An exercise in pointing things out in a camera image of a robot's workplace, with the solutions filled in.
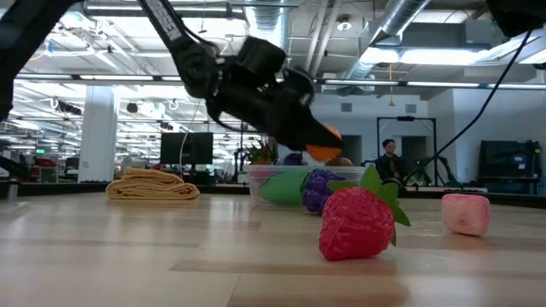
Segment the table surface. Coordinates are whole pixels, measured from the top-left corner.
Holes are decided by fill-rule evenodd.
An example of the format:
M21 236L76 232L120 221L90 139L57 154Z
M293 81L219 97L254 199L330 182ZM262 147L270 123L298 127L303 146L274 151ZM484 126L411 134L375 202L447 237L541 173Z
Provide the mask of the table surface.
M0 306L545 306L546 211L493 206L484 238L444 230L439 200L378 258L328 263L321 218L248 196L20 198L0 211Z

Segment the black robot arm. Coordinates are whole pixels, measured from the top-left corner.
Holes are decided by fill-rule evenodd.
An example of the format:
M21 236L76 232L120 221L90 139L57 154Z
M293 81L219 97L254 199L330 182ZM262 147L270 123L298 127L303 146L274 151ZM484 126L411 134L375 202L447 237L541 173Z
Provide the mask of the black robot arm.
M0 20L0 119L12 107L13 82L62 15L81 0L17 0ZM191 32L167 0L138 0L172 55L188 93L206 101L212 119L228 113L293 150L341 148L342 141L312 116L314 84L306 73L282 69L286 54L249 37L237 56ZM276 74L283 80L277 82Z

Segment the pillar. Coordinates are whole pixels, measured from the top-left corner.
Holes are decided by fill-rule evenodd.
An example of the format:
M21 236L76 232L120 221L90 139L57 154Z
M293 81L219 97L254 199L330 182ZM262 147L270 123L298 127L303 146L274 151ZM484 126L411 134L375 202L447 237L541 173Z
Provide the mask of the pillar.
M119 101L112 86L87 86L78 182L113 180Z

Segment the folded towel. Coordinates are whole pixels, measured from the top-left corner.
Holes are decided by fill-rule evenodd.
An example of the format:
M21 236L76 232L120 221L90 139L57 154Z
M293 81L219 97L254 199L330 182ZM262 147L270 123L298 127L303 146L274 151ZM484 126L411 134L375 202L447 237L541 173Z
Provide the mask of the folded towel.
M129 168L123 178L106 187L110 200L192 200L197 187L162 171Z

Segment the green leaf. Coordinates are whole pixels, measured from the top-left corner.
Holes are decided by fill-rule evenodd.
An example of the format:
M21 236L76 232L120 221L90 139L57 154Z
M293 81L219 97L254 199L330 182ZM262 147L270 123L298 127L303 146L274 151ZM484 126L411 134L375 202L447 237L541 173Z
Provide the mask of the green leaf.
M377 194L377 198L382 200L390 207L395 206L396 198L398 197L398 185L394 182L390 182L381 186Z
M401 223L403 226L411 226L410 220L405 212L399 206L391 206L392 215L394 216L394 222Z
M392 246L396 246L396 227L392 227L391 243L392 243Z
M358 187L356 183L350 182L350 181L331 181L328 182L328 188L332 190L332 192L337 192L343 188L353 188Z
M381 178L379 177L379 172L375 169L375 166L368 166L362 179L360 179L360 188L365 188L375 195L379 193L381 190Z

